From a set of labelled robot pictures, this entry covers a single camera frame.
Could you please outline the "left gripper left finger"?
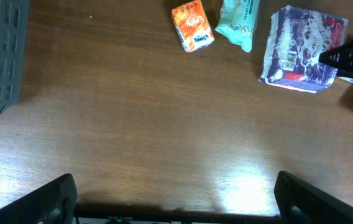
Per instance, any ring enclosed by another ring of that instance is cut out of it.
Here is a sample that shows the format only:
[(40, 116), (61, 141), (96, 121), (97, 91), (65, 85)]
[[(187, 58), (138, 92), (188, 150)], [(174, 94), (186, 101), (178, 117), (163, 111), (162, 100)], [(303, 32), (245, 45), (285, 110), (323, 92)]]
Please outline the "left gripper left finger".
[(55, 180), (0, 209), (0, 224), (67, 224), (73, 222), (77, 189), (71, 174)]

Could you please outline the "teal wet wipes pack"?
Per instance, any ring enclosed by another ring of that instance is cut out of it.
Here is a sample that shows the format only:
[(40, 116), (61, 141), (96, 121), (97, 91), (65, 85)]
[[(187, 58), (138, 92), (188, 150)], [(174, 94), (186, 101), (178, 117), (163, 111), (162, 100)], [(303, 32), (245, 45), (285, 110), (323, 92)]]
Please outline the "teal wet wipes pack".
[(252, 50), (260, 0), (223, 0), (215, 30), (243, 51)]

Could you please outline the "small teal tissue pack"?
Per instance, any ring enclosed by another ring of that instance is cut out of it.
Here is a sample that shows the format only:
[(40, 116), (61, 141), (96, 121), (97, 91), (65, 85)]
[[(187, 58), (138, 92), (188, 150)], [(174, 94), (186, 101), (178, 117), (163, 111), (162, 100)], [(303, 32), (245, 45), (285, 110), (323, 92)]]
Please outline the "small teal tissue pack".
[(349, 83), (353, 83), (353, 78), (349, 78), (349, 77), (339, 77), (340, 79), (343, 79)]

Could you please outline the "red floral tissue pack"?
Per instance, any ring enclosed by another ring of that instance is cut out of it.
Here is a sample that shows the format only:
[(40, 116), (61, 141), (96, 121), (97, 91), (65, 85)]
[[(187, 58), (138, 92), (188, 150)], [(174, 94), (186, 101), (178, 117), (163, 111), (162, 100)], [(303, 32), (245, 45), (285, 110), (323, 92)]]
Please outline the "red floral tissue pack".
[(319, 61), (344, 44), (349, 20), (287, 5), (271, 16), (259, 81), (307, 93), (330, 87), (338, 69)]

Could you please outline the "orange tissue pack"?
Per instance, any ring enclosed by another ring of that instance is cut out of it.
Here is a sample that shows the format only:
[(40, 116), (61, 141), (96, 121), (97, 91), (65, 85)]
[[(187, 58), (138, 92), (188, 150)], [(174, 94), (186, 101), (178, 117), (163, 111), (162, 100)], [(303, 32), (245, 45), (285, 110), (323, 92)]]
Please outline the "orange tissue pack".
[(200, 0), (172, 9), (171, 15), (185, 52), (194, 52), (214, 42), (214, 35)]

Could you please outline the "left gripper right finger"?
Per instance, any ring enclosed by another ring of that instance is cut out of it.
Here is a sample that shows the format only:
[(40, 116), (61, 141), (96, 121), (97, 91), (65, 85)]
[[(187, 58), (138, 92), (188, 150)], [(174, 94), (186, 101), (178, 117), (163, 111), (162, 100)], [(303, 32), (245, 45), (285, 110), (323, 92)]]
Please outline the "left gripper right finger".
[(274, 188), (283, 223), (353, 224), (353, 207), (297, 176), (280, 171)]

